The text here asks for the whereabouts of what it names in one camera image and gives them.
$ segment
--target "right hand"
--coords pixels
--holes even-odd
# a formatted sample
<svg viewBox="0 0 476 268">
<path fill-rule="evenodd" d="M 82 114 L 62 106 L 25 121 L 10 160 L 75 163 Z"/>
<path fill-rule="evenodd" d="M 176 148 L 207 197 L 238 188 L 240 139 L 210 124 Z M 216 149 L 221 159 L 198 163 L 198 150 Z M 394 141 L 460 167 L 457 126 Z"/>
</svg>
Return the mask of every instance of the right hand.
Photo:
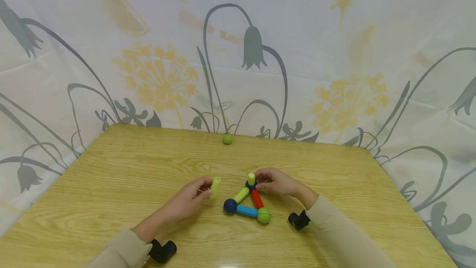
<svg viewBox="0 0 476 268">
<path fill-rule="evenodd" d="M 260 169 L 255 172 L 255 177 L 258 182 L 256 189 L 265 189 L 280 196 L 296 197 L 303 186 L 303 183 L 276 168 Z"/>
<path fill-rule="evenodd" d="M 293 196 L 309 210 L 319 195 L 307 185 L 295 180 L 276 168 L 264 168 L 255 172 L 256 189 L 265 189 L 280 196 Z"/>
</svg>

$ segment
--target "wood grain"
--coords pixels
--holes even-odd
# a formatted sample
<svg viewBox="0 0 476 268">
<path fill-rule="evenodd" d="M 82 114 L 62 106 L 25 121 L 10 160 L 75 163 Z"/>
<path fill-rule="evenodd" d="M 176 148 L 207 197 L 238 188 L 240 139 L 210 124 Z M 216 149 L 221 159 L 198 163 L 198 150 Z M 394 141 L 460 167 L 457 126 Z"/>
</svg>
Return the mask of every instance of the wood grain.
<svg viewBox="0 0 476 268">
<path fill-rule="evenodd" d="M 310 228 L 287 223 L 302 206 L 262 194 L 269 225 L 223 214 L 248 172 L 277 167 L 329 198 L 399 267 L 455 267 L 385 172 L 362 148 L 117 124 L 104 132 L 0 239 L 1 267 L 84 267 L 107 242 L 185 183 L 221 177 L 215 200 L 157 239 L 167 267 L 339 267 Z M 252 206 L 247 197 L 244 205 Z M 159 267 L 149 261 L 146 267 Z"/>
</svg>

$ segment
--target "beige sleeve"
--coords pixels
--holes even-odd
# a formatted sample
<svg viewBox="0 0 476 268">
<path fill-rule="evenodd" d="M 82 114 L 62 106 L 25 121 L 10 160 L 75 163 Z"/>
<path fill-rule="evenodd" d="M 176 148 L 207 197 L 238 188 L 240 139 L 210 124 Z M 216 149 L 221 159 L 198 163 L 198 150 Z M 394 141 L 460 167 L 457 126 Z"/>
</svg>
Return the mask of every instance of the beige sleeve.
<svg viewBox="0 0 476 268">
<path fill-rule="evenodd" d="M 131 230 L 124 230 L 115 237 L 88 268 L 140 268 L 152 244 L 140 240 Z"/>
<path fill-rule="evenodd" d="M 319 241 L 336 253 L 345 267 L 396 267 L 383 250 L 324 196 L 306 211 Z"/>
</svg>

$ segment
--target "white fabric backdrop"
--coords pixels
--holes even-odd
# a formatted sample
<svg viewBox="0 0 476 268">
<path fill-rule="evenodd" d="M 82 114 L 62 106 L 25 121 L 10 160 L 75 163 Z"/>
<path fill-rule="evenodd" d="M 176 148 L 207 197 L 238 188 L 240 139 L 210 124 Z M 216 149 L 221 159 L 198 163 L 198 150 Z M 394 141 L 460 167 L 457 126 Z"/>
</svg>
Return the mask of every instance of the white fabric backdrop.
<svg viewBox="0 0 476 268">
<path fill-rule="evenodd" d="M 370 150 L 476 267 L 474 0 L 0 0 L 0 18 L 0 234 L 109 124 L 226 127 Z"/>
</svg>

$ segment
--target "green ball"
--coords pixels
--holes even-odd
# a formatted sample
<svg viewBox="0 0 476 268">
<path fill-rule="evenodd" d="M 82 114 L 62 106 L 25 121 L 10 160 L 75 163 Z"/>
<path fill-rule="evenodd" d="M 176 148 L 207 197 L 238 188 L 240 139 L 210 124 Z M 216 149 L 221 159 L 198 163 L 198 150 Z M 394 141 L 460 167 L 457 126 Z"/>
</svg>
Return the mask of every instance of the green ball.
<svg viewBox="0 0 476 268">
<path fill-rule="evenodd" d="M 267 208 L 258 209 L 258 221 L 262 224 L 269 224 L 271 220 L 271 212 Z"/>
<path fill-rule="evenodd" d="M 232 138 L 231 134 L 224 134 L 223 135 L 223 143 L 224 144 L 230 145 L 232 142 L 233 142 L 233 138 Z"/>
</svg>

